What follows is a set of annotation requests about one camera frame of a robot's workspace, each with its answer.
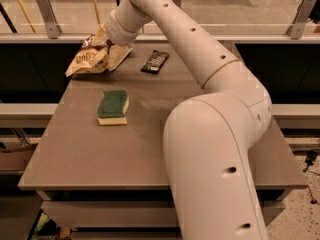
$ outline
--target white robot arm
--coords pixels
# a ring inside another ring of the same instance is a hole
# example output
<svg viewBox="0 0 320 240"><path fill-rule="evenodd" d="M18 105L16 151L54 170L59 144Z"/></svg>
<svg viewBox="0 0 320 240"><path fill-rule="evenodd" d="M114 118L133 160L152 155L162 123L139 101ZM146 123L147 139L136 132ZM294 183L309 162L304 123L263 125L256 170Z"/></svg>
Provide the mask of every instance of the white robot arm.
<svg viewBox="0 0 320 240"><path fill-rule="evenodd" d="M107 18L107 34L128 45L152 19L208 93L177 106L164 131L183 239L268 239L248 162L271 119L268 92L172 0L122 0Z"/></svg>

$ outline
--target sponge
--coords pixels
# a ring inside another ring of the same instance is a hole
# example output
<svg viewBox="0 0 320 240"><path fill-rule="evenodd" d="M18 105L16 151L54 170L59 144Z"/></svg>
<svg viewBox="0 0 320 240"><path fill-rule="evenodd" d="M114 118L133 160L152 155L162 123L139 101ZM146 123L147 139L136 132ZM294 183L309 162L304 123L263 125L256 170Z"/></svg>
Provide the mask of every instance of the sponge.
<svg viewBox="0 0 320 240"><path fill-rule="evenodd" d="M100 125L127 124L126 112L129 107L129 97L125 90L110 90L103 92L103 99L98 107L97 116Z"/></svg>

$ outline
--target floor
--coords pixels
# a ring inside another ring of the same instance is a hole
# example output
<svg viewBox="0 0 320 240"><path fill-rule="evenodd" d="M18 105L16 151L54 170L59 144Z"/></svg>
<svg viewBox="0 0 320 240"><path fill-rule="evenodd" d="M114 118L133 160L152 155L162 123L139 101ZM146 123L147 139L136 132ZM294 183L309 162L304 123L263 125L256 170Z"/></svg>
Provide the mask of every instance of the floor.
<svg viewBox="0 0 320 240"><path fill-rule="evenodd" d="M0 1L18 33L32 33L30 24L25 19L16 0ZM45 33L43 20L35 0L23 1L37 33ZM109 12L116 7L116 1L97 1L98 12L101 22L103 22ZM50 2L63 33L92 33L96 31L98 21L91 0L50 0ZM214 35L280 35L284 34L292 23L300 3L301 0L182 0L181 7L190 17ZM306 33L312 34L314 28L315 24L309 22ZM149 23L144 31L159 33L154 22ZM0 34L8 33L11 33L11 30L1 17ZM310 138L288 138L293 151L296 151L295 157L301 170L306 166L304 162L306 152L300 152L300 150L319 148L320 138L314 136L311 140L312 144L310 144ZM309 189L293 191L285 199L286 209L268 226L270 240L320 240L320 205L311 203L313 199L320 202L320 158L309 168L309 171L305 175L310 184L313 198ZM23 198L25 198L24 201L18 201L13 196L0 194L0 239L19 240L16 237L19 230L14 228L15 221L21 220L23 216L28 217L30 214L36 214L36 207L39 206L37 197L26 195ZM28 208L28 211L21 213L14 212L15 209L8 210L8 207L23 207L24 205L30 209Z"/></svg>

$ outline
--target chip bag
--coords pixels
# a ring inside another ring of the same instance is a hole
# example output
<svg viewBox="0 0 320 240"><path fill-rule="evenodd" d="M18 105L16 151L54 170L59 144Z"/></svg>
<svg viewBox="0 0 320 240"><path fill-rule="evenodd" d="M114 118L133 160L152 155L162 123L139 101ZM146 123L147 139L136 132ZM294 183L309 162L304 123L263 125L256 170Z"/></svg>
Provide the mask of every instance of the chip bag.
<svg viewBox="0 0 320 240"><path fill-rule="evenodd" d="M108 38L104 25L91 34L82 44L69 65L66 76L94 74L115 70L132 50L131 46L116 45Z"/></svg>

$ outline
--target gray table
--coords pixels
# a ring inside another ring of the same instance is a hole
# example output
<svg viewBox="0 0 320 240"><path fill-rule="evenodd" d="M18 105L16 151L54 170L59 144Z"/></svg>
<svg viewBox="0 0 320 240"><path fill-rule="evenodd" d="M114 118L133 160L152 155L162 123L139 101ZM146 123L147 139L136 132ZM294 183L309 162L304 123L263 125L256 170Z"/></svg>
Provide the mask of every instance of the gray table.
<svg viewBox="0 0 320 240"><path fill-rule="evenodd" d="M141 73L140 68L153 49L169 52L170 58L158 75ZM98 124L96 110L102 91L111 89L128 92L128 125L102 127ZM203 91L170 44L137 43L116 71L73 77L19 187L37 191L45 200L43 209L59 225L72 228L177 226L172 203L163 200L150 203L134 199L119 204L108 198L93 202L87 197L75 202L55 197L57 193L79 191L169 191L162 154L164 124L177 104L201 94ZM275 121L250 149L249 158L256 188L262 196L267 192L272 193L273 201L282 200L290 190L307 186ZM120 215L114 207L121 208ZM124 221L128 218L126 209L132 211L133 208L137 210L131 213L132 218L128 219L131 221ZM119 218L121 214L124 217L110 221L110 216L105 215L108 212L113 217L114 212ZM152 221L150 214L160 215ZM141 219L139 223L135 221L137 217Z"/></svg>

